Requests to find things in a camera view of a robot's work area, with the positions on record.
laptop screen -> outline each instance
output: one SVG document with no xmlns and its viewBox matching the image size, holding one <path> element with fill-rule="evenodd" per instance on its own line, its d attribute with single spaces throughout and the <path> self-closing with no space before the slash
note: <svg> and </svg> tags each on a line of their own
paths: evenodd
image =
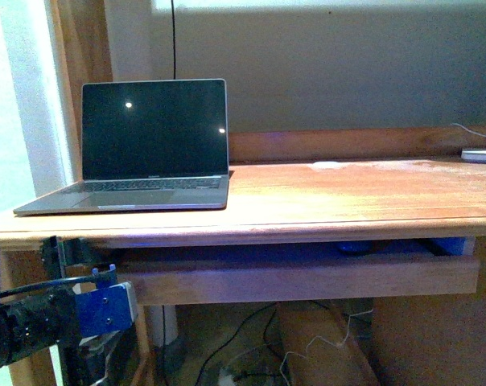
<svg viewBox="0 0 486 386">
<path fill-rule="evenodd" d="M 224 80 L 85 84 L 84 179 L 226 175 Z"/>
</svg>

wooden drawer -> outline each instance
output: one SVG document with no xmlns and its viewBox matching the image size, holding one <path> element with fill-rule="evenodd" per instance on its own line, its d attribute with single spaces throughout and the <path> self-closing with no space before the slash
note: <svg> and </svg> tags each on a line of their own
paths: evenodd
<svg viewBox="0 0 486 386">
<path fill-rule="evenodd" d="M 334 243 L 138 250 L 127 254 L 120 280 L 134 283 L 143 305 L 476 291 L 480 264 L 471 239 L 374 241 L 374 248 L 360 257 Z"/>
</svg>

laptop keyboard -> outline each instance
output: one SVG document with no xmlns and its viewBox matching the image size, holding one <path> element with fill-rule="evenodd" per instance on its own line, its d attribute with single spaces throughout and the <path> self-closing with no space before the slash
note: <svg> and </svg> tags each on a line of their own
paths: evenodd
<svg viewBox="0 0 486 386">
<path fill-rule="evenodd" d="M 171 191 L 176 189 L 217 189 L 220 179 L 139 179 L 130 181 L 99 181 L 74 185 L 65 192 L 95 192 L 95 191 Z"/>
</svg>

black cable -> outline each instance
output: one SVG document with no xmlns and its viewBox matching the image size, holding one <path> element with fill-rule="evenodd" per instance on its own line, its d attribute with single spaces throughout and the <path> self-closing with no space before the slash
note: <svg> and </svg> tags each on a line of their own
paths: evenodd
<svg viewBox="0 0 486 386">
<path fill-rule="evenodd" d="M 265 376 L 269 378 L 278 378 L 280 374 L 269 374 L 267 372 L 241 372 L 239 376 L 234 377 L 234 381 L 238 382 L 240 380 L 244 380 L 245 378 L 250 378 L 251 376 Z"/>
<path fill-rule="evenodd" d="M 161 371 L 163 372 L 164 384 L 170 386 L 168 379 L 166 378 L 166 314 L 163 306 L 163 349 L 161 350 Z"/>
<path fill-rule="evenodd" d="M 171 29 L 173 35 L 173 79 L 177 79 L 177 42 L 175 35 L 175 4 L 171 0 Z"/>
<path fill-rule="evenodd" d="M 270 328 L 270 325 L 272 324 L 272 320 L 274 320 L 274 317 L 275 317 L 276 313 L 277 313 L 277 309 L 275 309 L 274 312 L 272 313 L 272 316 L 270 317 L 270 320 L 266 324 L 265 330 L 262 332 L 262 341 L 265 343 L 266 348 L 268 348 L 268 350 L 270 350 L 270 352 L 272 354 L 274 354 L 279 360 L 282 361 L 282 359 L 284 358 L 283 355 L 280 355 L 279 353 L 277 353 L 272 348 L 272 345 L 268 342 L 268 340 L 266 340 L 266 336 L 268 335 L 268 329 Z"/>
<path fill-rule="evenodd" d="M 239 334 L 241 328 L 243 328 L 243 326 L 245 325 L 245 323 L 247 323 L 251 318 L 253 318 L 254 316 L 256 316 L 257 314 L 259 314 L 260 312 L 264 311 L 264 310 L 268 310 L 270 307 L 272 306 L 275 306 L 275 304 L 277 303 L 271 303 L 269 304 L 268 306 L 264 306 L 262 308 L 260 308 L 259 310 L 257 311 L 254 311 L 251 315 L 247 316 L 245 319 L 243 319 L 243 322 L 241 322 L 240 326 L 237 328 L 236 332 L 234 333 L 234 335 L 227 341 L 225 342 L 224 344 L 222 344 L 221 346 L 219 346 L 205 361 L 204 363 L 202 364 L 202 367 L 200 368 L 200 371 L 198 373 L 198 377 L 196 378 L 196 382 L 195 382 L 195 386 L 198 386 L 200 384 L 200 379 L 202 378 L 202 374 L 204 374 L 204 370 L 205 370 L 205 367 L 208 365 L 209 361 L 214 357 L 214 355 L 218 354 L 218 352 L 220 352 L 221 350 L 223 350 L 224 348 L 226 348 L 229 343 L 231 343 L 234 338 L 236 338 L 236 335 Z"/>
<path fill-rule="evenodd" d="M 311 303 L 313 304 L 316 304 L 318 307 L 322 307 L 324 308 L 325 310 L 329 310 L 331 311 L 331 309 L 327 306 L 325 306 L 324 304 L 320 303 L 320 302 L 317 302 L 316 300 L 310 300 Z M 346 313 L 343 313 L 343 316 L 347 317 L 347 318 L 350 318 L 350 314 L 346 314 Z M 364 320 L 364 319 L 361 319 L 361 318 L 358 318 L 357 316 L 352 316 L 352 319 L 355 319 L 359 322 L 362 322 L 362 323 L 365 323 L 365 324 L 368 324 L 369 326 L 372 326 L 372 323 L 369 322 L 368 320 Z"/>
<path fill-rule="evenodd" d="M 40 283 L 34 283 L 29 285 L 23 285 L 18 288 L 7 289 L 0 292 L 0 298 L 5 298 L 11 295 L 24 294 L 26 292 L 32 292 L 37 290 L 44 290 L 46 288 L 55 287 L 58 285 L 75 285 L 80 283 L 95 283 L 100 279 L 100 277 L 91 276 L 80 276 L 80 277 L 66 277 L 64 279 L 55 279 L 50 281 L 43 281 Z"/>
</svg>

wall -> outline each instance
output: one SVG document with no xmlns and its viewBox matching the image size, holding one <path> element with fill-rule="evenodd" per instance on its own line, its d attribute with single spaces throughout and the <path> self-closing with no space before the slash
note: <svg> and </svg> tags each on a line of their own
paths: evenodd
<svg viewBox="0 0 486 386">
<path fill-rule="evenodd" d="M 178 77 L 225 78 L 233 132 L 484 124 L 486 5 L 435 3 L 179 6 Z M 171 78 L 169 10 L 105 11 L 114 79 Z"/>
</svg>

